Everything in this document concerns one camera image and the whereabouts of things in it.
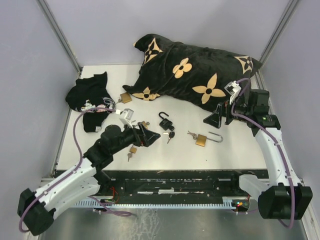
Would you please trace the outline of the small brass padlock long shackle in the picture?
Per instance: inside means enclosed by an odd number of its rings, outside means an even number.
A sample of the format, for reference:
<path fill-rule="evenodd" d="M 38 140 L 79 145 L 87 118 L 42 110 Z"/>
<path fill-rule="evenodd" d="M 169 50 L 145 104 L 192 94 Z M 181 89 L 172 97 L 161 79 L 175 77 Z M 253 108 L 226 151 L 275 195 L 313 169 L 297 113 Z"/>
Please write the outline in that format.
<path fill-rule="evenodd" d="M 134 147 L 134 146 L 132 146 L 131 148 L 130 148 L 130 150 L 129 150 L 129 152 L 131 153 L 131 154 L 135 154 L 136 152 L 137 152 L 137 148 L 136 147 Z"/>

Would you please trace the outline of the silver keys of small padlock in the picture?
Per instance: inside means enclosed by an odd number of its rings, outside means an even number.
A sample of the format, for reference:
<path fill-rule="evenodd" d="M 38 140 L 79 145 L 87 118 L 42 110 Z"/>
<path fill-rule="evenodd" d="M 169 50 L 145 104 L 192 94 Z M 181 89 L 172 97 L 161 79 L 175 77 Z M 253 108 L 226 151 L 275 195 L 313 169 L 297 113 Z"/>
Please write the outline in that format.
<path fill-rule="evenodd" d="M 127 161 L 129 162 L 129 160 L 133 157 L 133 153 L 132 152 L 129 152 L 127 154 Z"/>

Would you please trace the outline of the medium brass padlock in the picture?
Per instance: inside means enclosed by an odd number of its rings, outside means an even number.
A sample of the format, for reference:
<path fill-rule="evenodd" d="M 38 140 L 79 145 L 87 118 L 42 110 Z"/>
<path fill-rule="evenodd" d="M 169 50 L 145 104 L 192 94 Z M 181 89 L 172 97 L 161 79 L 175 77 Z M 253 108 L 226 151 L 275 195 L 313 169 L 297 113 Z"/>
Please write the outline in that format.
<path fill-rule="evenodd" d="M 145 129 L 148 129 L 149 124 L 150 124 L 149 122 L 145 122 L 145 121 L 140 121 L 137 123 L 139 128 L 145 128 Z"/>

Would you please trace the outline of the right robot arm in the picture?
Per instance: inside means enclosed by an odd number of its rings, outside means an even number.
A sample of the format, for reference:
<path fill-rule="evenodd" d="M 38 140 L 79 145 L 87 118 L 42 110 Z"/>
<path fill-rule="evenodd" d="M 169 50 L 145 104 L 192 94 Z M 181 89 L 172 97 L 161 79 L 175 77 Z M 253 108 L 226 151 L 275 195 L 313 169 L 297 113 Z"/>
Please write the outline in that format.
<path fill-rule="evenodd" d="M 269 113 L 269 97 L 267 90 L 252 89 L 245 96 L 219 103 L 203 122 L 219 129 L 223 116 L 225 125 L 233 120 L 243 121 L 261 149 L 269 182 L 264 183 L 253 174 L 241 174 L 229 183 L 231 193 L 236 196 L 248 193 L 257 201 L 263 219 L 301 220 L 313 192 L 302 184 L 292 168 L 283 145 L 280 122 Z"/>

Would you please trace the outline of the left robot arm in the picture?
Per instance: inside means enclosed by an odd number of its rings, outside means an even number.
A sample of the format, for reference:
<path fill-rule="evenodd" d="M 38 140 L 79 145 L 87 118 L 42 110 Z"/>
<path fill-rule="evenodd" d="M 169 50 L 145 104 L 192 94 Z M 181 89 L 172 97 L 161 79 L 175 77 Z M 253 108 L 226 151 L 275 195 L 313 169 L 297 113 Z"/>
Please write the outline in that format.
<path fill-rule="evenodd" d="M 20 193 L 19 230 L 38 236 L 75 203 L 97 193 L 106 195 L 111 183 L 103 169 L 114 160 L 113 156 L 131 145 L 149 147 L 160 137 L 141 122 L 138 127 L 126 126 L 124 129 L 114 124 L 107 126 L 93 146 L 80 154 L 73 167 L 36 190 L 26 188 Z"/>

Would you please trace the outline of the black padlock open shackle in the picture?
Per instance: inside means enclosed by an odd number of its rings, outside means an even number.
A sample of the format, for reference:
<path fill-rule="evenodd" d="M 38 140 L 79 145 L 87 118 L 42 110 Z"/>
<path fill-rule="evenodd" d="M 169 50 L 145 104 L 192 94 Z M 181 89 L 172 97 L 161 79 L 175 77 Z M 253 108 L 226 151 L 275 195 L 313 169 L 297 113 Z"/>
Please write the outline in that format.
<path fill-rule="evenodd" d="M 169 119 L 163 117 L 162 115 L 165 115 L 166 117 L 169 117 L 169 115 L 163 111 L 161 111 L 158 116 L 161 118 L 161 122 L 159 123 L 159 126 L 167 131 L 167 130 L 170 130 L 170 131 L 174 131 L 175 130 L 175 127 L 173 126 L 173 122 L 170 121 Z"/>

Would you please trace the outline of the black-headed keys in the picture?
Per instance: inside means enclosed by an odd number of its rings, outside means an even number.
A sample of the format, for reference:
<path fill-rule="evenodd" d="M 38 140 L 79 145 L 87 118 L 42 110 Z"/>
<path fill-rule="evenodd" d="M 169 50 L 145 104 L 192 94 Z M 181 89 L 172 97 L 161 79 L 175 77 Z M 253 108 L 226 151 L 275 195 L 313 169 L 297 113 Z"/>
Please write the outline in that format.
<path fill-rule="evenodd" d="M 164 132 L 164 135 L 168 136 L 167 144 L 175 137 L 175 132 L 174 131 L 169 131 L 169 132 Z"/>

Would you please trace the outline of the large brass padlock long shackle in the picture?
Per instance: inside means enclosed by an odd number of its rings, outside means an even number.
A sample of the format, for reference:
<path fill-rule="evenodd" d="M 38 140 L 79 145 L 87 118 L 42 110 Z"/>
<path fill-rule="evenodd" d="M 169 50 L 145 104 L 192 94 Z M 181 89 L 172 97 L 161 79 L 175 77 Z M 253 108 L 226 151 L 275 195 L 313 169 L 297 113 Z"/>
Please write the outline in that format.
<path fill-rule="evenodd" d="M 201 146 L 201 147 L 205 147 L 206 142 L 211 141 L 214 143 L 222 143 L 223 142 L 223 137 L 217 133 L 213 133 L 213 132 L 209 132 L 210 134 L 214 135 L 217 137 L 217 139 L 212 139 L 212 138 L 208 138 L 205 135 L 201 135 L 201 134 L 196 134 L 195 135 L 195 144 L 197 146 Z"/>

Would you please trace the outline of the silver keys of large padlock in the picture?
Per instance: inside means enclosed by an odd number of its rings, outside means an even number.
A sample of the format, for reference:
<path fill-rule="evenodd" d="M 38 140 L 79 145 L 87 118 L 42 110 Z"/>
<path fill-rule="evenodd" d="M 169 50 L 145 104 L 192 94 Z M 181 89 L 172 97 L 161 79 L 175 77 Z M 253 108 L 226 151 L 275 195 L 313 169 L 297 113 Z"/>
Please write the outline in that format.
<path fill-rule="evenodd" d="M 198 135 L 196 133 L 188 131 L 188 134 L 191 135 L 194 140 L 197 140 Z"/>

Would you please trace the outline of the brass padlock near pillow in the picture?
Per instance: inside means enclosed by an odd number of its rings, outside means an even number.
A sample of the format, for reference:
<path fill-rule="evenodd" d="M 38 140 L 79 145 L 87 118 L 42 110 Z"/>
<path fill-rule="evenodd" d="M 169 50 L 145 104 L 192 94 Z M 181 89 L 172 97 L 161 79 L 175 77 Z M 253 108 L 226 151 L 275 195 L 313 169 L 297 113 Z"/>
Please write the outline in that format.
<path fill-rule="evenodd" d="M 116 104 L 119 104 L 119 103 L 126 104 L 126 103 L 129 103 L 131 101 L 132 101 L 131 95 L 128 92 L 124 92 L 124 93 L 120 94 L 119 99 L 116 102 Z"/>

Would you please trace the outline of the black floral pillow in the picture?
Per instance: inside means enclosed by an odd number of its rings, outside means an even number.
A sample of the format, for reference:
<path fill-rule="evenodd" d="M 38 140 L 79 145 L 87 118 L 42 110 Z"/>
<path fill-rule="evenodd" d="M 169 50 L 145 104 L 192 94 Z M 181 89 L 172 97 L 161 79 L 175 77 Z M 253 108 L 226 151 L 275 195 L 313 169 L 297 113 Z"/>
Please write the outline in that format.
<path fill-rule="evenodd" d="M 262 67 L 249 55 L 188 45 L 153 33 L 141 37 L 134 47 L 144 57 L 134 85 L 123 85 L 126 92 L 144 101 L 170 96 L 209 112 L 230 98 L 227 84 L 251 78 Z"/>

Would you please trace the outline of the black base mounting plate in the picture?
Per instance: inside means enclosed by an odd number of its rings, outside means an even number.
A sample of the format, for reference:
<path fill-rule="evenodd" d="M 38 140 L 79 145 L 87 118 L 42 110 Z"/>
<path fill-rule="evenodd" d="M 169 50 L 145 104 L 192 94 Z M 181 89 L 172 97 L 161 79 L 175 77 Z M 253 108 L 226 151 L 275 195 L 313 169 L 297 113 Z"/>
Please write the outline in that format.
<path fill-rule="evenodd" d="M 110 181 L 101 187 L 99 196 L 142 199 L 146 196 L 172 195 L 186 199 L 231 197 L 246 198 L 239 177 L 249 174 L 267 180 L 265 169 L 245 170 L 106 170 Z"/>

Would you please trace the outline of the black printed garment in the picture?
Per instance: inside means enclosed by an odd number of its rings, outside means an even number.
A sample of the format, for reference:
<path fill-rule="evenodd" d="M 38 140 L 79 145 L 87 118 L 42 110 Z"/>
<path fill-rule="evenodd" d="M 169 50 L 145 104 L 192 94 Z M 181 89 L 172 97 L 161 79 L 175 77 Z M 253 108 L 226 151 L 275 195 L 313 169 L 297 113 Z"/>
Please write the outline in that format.
<path fill-rule="evenodd" d="M 95 74 L 90 78 L 79 78 L 75 86 L 65 97 L 69 107 L 77 112 L 85 112 L 82 118 L 86 133 L 99 132 L 102 124 L 116 106 L 115 101 L 107 92 L 108 75 L 106 72 Z"/>

